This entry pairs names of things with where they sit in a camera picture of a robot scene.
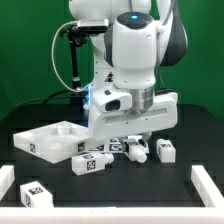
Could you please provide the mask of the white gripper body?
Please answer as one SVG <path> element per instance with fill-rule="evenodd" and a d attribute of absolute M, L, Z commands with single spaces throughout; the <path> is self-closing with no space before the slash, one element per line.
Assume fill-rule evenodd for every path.
<path fill-rule="evenodd" d="M 178 120 L 177 101 L 176 92 L 155 96 L 154 104 L 141 114 L 101 112 L 93 106 L 88 122 L 90 136 L 96 141 L 104 141 L 172 128 Z"/>

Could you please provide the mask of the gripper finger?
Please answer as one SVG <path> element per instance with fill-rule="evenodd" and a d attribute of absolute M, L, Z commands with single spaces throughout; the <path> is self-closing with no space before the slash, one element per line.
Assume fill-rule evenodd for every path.
<path fill-rule="evenodd" d="M 151 132 L 146 132 L 142 135 L 141 139 L 139 140 L 139 142 L 142 144 L 142 145 L 146 145 L 150 139 L 150 137 L 152 136 L 152 133 Z"/>

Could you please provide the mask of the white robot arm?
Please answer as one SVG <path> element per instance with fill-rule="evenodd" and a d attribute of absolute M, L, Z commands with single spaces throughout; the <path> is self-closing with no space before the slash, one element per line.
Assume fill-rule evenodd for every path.
<path fill-rule="evenodd" d="M 177 0 L 69 0 L 77 28 L 91 36 L 94 79 L 88 129 L 103 141 L 176 125 L 178 94 L 154 90 L 155 72 L 186 54 Z"/>

